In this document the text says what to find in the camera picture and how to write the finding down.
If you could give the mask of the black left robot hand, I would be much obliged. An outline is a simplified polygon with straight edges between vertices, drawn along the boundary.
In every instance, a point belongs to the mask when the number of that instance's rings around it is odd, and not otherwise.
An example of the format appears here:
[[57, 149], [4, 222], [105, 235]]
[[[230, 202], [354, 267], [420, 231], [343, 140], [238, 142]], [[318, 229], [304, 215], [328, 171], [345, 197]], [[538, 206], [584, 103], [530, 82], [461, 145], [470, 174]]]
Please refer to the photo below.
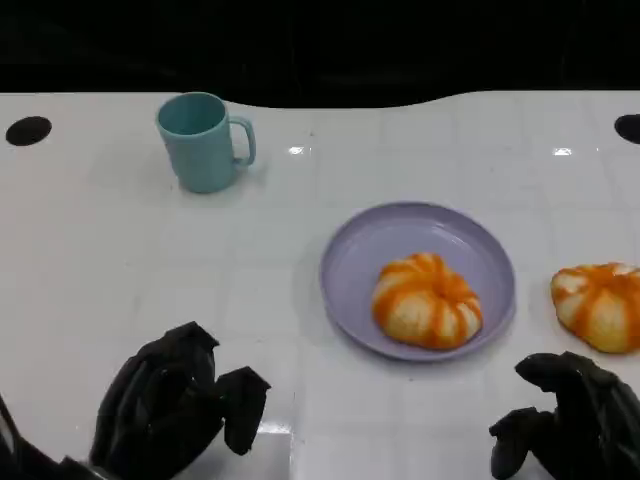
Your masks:
[[216, 374], [218, 344], [189, 322], [130, 357], [101, 401], [91, 464], [119, 479], [171, 479], [218, 435], [246, 455], [271, 386], [248, 366]]

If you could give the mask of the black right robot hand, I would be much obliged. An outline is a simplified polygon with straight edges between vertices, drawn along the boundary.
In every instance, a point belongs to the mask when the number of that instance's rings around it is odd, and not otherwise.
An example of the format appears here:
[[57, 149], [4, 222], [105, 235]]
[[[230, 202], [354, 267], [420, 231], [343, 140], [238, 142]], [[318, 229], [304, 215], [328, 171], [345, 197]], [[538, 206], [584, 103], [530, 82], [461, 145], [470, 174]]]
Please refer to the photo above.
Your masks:
[[528, 454], [555, 479], [639, 477], [639, 399], [628, 384], [569, 351], [531, 354], [515, 371], [557, 406], [516, 409], [489, 428], [494, 478], [513, 477]]

